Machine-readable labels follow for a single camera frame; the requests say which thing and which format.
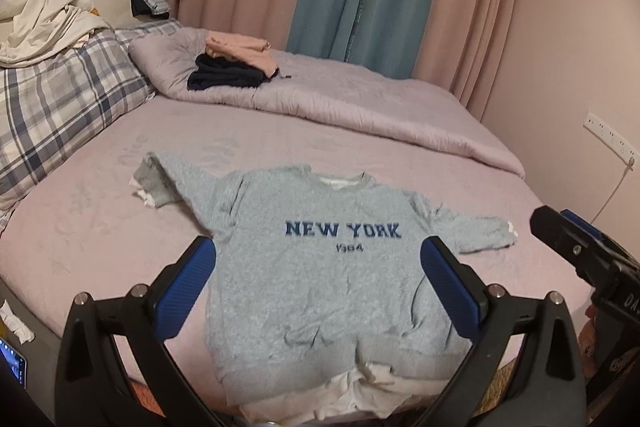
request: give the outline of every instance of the electrical outlet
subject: electrical outlet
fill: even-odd
[[[625,137],[621,136],[592,112],[587,113],[587,118],[584,119],[584,126],[627,165],[631,158],[635,158],[636,161],[640,160],[638,150]]]

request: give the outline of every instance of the phone screen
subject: phone screen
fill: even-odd
[[[0,351],[4,356],[4,359],[9,364],[9,367],[11,367],[11,371],[13,371],[15,378],[18,379],[18,382],[20,382],[21,386],[26,388],[27,360],[2,339],[0,339]]]

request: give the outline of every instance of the white cable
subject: white cable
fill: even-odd
[[[622,182],[625,180],[626,175],[628,174],[628,172],[633,168],[633,166],[636,164],[636,159],[631,156],[631,158],[629,158],[629,163],[626,165],[626,169],[625,172],[622,174],[622,178],[620,178],[620,181],[618,182],[618,185],[616,185],[616,188],[613,189],[613,192],[611,193],[611,195],[609,196],[609,198],[607,198],[607,201],[604,202],[602,208],[598,211],[598,213],[596,214],[596,216],[591,219],[591,224],[593,224],[593,221],[595,221],[596,219],[598,219],[600,217],[600,214],[602,213],[602,211],[607,208],[607,205],[609,204],[609,201],[611,201],[613,199],[613,196],[616,195],[616,192],[618,191],[618,189],[620,188],[620,185],[622,185]]]

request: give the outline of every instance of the metal screw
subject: metal screw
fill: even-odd
[[[87,292],[80,292],[78,295],[74,297],[74,302],[78,306],[85,305],[89,300],[89,294]]]
[[[564,302],[564,297],[562,297],[558,292],[550,292],[549,299],[553,304],[562,304]]]
[[[146,284],[136,284],[131,289],[131,295],[137,298],[141,298],[141,297],[144,297],[146,295],[146,292],[148,291],[149,291],[149,286],[147,286]]]
[[[499,284],[490,284],[488,289],[489,293],[491,293],[491,295],[493,295],[496,299],[507,295],[507,290],[504,289],[504,286],[501,286]]]

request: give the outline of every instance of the blue gripper pad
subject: blue gripper pad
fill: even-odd
[[[458,334],[475,341],[484,319],[482,281],[470,267],[458,262],[439,237],[422,242],[420,263]]]
[[[591,237],[596,238],[598,241],[604,241],[605,236],[600,230],[598,230],[591,223],[588,223],[587,221],[582,219],[577,214],[574,214],[572,211],[568,210],[567,208],[564,209],[562,212],[560,212],[560,215],[562,217],[566,217],[566,219],[571,221],[574,225],[577,225],[578,227],[583,229],[586,233],[591,235]]]
[[[172,339],[180,332],[215,265],[216,247],[205,237],[194,241],[174,265],[179,271],[155,306],[154,331],[159,341]]]

